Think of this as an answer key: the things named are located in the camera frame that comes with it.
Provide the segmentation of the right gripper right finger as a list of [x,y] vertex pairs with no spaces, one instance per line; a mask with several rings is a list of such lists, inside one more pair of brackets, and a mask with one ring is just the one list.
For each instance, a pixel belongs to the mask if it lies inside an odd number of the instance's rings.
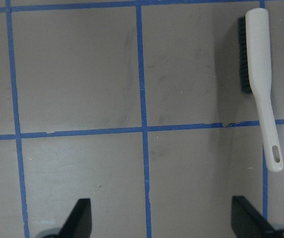
[[237,238],[278,238],[276,230],[244,197],[233,196],[231,228]]

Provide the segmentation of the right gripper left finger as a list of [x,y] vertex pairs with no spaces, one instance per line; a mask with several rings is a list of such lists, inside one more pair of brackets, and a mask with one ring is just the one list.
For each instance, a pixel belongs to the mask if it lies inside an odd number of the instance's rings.
[[66,222],[59,231],[58,238],[89,238],[92,232],[90,198],[79,199]]

